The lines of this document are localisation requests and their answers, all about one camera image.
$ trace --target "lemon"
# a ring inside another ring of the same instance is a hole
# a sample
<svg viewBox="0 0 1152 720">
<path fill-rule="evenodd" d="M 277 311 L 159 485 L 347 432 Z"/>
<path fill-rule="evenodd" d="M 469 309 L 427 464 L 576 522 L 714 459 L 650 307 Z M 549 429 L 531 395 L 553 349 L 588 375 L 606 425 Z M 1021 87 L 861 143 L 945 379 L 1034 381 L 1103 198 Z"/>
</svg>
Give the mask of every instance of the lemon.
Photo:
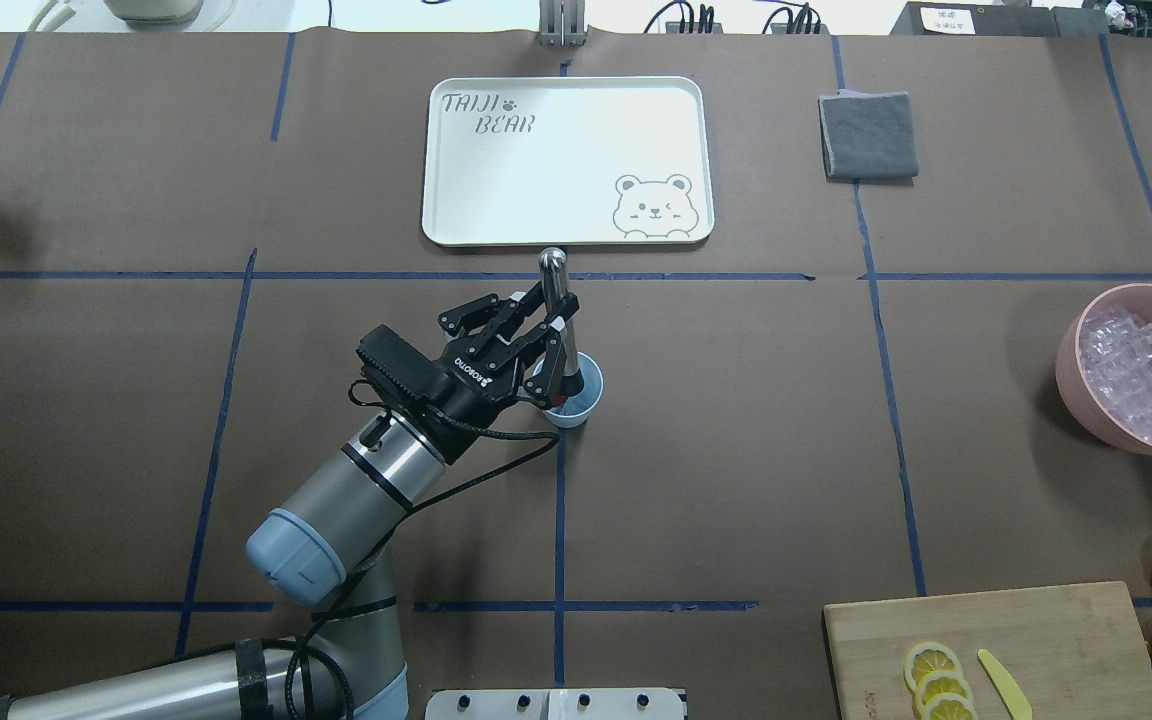
<svg viewBox="0 0 1152 720">
<path fill-rule="evenodd" d="M 923 708 L 920 720 L 979 720 L 972 703 L 960 694 L 939 694 Z"/>
<path fill-rule="evenodd" d="M 958 670 L 934 670 L 934 673 L 923 675 L 923 680 L 918 682 L 918 689 L 914 691 L 914 706 L 919 714 L 939 694 L 955 694 L 967 698 L 969 703 L 972 702 L 972 688 L 964 676 L 958 674 Z"/>
<path fill-rule="evenodd" d="M 958 661 L 958 655 L 954 655 L 954 651 L 938 642 L 918 643 L 905 653 L 905 684 L 909 685 L 909 692 L 918 689 L 918 682 L 924 675 L 937 670 L 961 674 L 963 664 Z"/>
</svg>

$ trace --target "yellow knife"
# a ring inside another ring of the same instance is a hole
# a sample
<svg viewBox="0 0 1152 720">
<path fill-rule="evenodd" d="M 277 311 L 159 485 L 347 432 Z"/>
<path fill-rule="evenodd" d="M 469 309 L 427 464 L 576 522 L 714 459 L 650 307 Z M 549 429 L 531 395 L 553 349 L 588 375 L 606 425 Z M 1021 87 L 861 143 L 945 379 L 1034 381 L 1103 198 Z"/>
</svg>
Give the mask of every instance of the yellow knife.
<svg viewBox="0 0 1152 720">
<path fill-rule="evenodd" d="M 1016 684 L 1011 674 L 1007 673 L 1002 662 L 999 662 L 996 657 L 987 650 L 977 651 L 977 657 L 980 660 L 980 666 L 984 667 L 984 673 L 990 675 L 990 682 L 998 690 L 998 696 L 1002 697 L 1002 703 L 1007 706 L 1007 714 L 1011 715 L 1011 720 L 1034 720 L 1034 711 L 1029 707 L 1025 694 L 1020 691 L 1020 685 Z"/>
</svg>

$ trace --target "robotiq logo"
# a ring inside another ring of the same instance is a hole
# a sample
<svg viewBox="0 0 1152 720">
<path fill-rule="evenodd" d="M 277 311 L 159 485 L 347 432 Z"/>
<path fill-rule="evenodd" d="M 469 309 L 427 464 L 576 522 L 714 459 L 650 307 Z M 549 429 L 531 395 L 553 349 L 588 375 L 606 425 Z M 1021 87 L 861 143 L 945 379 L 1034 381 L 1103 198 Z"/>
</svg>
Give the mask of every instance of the robotiq logo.
<svg viewBox="0 0 1152 720">
<path fill-rule="evenodd" d="M 464 359 L 461 359 L 460 357 L 456 358 L 456 366 L 462 370 L 465 370 L 465 374 L 468 377 L 473 378 L 483 387 L 488 387 L 488 385 L 492 382 L 492 378 L 484 378 L 483 373 L 477 372 L 477 370 L 475 370 L 473 367 L 470 367 L 470 364 L 468 364 Z"/>
</svg>

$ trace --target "bear drawing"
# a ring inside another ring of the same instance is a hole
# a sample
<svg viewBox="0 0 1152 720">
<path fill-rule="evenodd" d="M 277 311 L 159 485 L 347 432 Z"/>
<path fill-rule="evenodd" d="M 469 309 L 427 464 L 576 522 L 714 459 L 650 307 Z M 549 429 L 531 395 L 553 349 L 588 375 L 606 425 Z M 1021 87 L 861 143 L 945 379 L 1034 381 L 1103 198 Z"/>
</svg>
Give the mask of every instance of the bear drawing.
<svg viewBox="0 0 1152 720">
<path fill-rule="evenodd" d="M 700 222 L 687 195 L 691 192 L 687 176 L 668 176 L 664 182 L 622 176 L 616 181 L 616 191 L 621 192 L 621 202 L 612 213 L 612 222 L 627 240 L 691 237 Z"/>
</svg>

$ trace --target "white sticker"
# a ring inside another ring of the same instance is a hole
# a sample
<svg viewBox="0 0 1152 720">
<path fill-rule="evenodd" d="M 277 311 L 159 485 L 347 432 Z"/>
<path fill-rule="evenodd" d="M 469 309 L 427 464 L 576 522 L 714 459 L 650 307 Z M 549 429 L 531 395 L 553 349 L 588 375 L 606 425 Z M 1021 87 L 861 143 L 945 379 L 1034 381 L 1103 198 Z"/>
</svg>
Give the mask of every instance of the white sticker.
<svg viewBox="0 0 1152 720">
<path fill-rule="evenodd" d="M 923 8 L 923 28 L 943 35 L 975 35 L 972 10 Z"/>
</svg>

